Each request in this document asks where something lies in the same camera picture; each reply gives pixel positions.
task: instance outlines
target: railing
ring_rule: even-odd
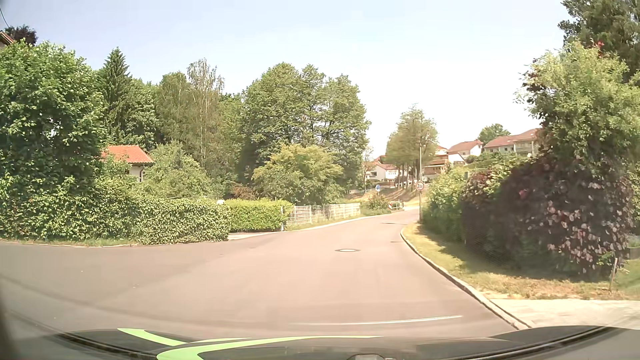
[[[398,211],[404,208],[404,201],[392,201],[389,202],[389,210]]]
[[[349,218],[360,214],[360,203],[294,206],[287,224],[313,224],[336,218]]]

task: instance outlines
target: white road line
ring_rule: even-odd
[[[335,322],[335,323],[295,323],[293,325],[384,325],[387,323],[406,323],[406,322],[429,322],[433,320],[446,320],[461,318],[462,315],[439,316],[437,318],[421,318],[407,320],[389,320],[384,322]]]

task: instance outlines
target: grass verge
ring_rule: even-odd
[[[345,220],[351,220],[351,219],[354,219],[354,218],[362,218],[364,216],[365,215],[360,214],[360,215],[357,215],[357,216],[354,216],[354,217],[348,217],[348,218],[334,218],[334,219],[329,219],[329,220],[320,220],[320,221],[317,221],[317,222],[312,222],[310,224],[287,225],[285,230],[292,231],[292,230],[308,229],[310,227],[333,224],[333,223],[336,223],[336,222],[345,221]]]
[[[65,241],[65,240],[18,240],[18,239],[2,239],[0,241],[11,243],[23,243],[23,244],[48,244],[48,245],[73,245],[73,246],[85,246],[85,247],[101,247],[101,246],[114,246],[114,245],[137,245],[134,240],[129,239],[94,239],[85,241]]]
[[[640,300],[640,259],[627,262],[609,291],[608,281],[573,281],[503,268],[469,252],[464,244],[444,241],[420,224],[406,226],[403,234],[424,257],[490,299]]]

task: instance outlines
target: sign pole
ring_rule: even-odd
[[[422,142],[420,142],[420,169],[418,181],[422,182]],[[422,189],[418,190],[418,220],[422,222]]]

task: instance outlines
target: dry grass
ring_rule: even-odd
[[[640,259],[629,261],[609,282],[584,282],[535,272],[517,272],[471,254],[463,244],[448,243],[419,224],[403,230],[425,257],[469,283],[488,298],[640,300]]]

